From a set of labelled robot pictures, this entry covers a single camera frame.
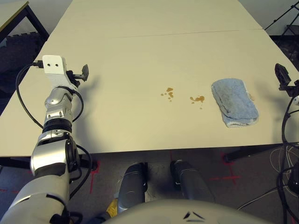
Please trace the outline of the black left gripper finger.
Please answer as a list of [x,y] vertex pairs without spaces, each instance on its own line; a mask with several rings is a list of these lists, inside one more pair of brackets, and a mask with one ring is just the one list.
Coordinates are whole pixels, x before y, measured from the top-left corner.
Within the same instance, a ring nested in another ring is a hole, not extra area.
[[89,68],[88,68],[88,65],[85,64],[82,67],[82,78],[81,79],[85,82],[85,81],[87,81],[88,76],[89,76]]

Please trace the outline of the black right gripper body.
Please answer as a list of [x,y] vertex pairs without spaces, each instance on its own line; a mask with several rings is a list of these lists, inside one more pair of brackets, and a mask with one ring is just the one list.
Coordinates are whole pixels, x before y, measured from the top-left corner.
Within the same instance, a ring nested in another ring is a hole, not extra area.
[[299,95],[299,80],[294,82],[294,85],[291,86],[289,83],[280,84],[280,91],[286,91],[288,96],[298,96]]

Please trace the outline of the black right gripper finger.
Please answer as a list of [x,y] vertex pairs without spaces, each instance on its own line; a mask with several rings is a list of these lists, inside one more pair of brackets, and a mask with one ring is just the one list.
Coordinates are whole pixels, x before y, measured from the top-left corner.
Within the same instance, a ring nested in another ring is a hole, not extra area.
[[275,74],[280,83],[280,86],[287,86],[290,83],[291,79],[285,66],[277,63],[275,65]]

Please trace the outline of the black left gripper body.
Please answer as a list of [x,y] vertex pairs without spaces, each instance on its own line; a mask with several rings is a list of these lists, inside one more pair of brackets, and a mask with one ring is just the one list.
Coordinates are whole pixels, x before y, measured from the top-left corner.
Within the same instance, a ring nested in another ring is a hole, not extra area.
[[79,80],[82,79],[82,74],[74,74],[72,70],[66,71],[66,75],[70,82],[77,88],[80,86]]

